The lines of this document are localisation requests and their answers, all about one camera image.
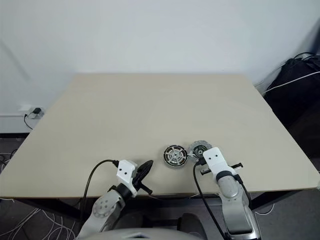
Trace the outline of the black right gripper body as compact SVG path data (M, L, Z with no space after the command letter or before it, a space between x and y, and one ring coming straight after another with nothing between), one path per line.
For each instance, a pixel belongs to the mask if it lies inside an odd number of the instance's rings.
M240 162L238 164L235 164L235 165L232 165L231 168L233 168L234 170L238 170L240 168L243 168L243 164ZM208 173L211 173L212 171L209 169L209 168L206 168L206 169L202 169L200 171L201 175L205 175L205 174L208 174Z

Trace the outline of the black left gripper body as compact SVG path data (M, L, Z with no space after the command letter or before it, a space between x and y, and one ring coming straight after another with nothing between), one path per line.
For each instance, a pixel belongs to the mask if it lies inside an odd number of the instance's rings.
M138 173L132 180L132 184L136 191L143 190L148 195L151 195L153 191L143 184L143 180L147 175L148 175L147 173L142 173L142 172Z

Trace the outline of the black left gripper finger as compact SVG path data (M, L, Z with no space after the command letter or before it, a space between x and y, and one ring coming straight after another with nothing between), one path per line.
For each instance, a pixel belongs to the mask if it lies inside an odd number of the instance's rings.
M136 172L136 177L138 180L143 180L148 175L153 166L153 163L153 161L146 161L145 163L139 166Z
M137 169L137 173L139 173L140 175L147 175L150 172L153 163L153 160L148 160L145 163L141 164Z

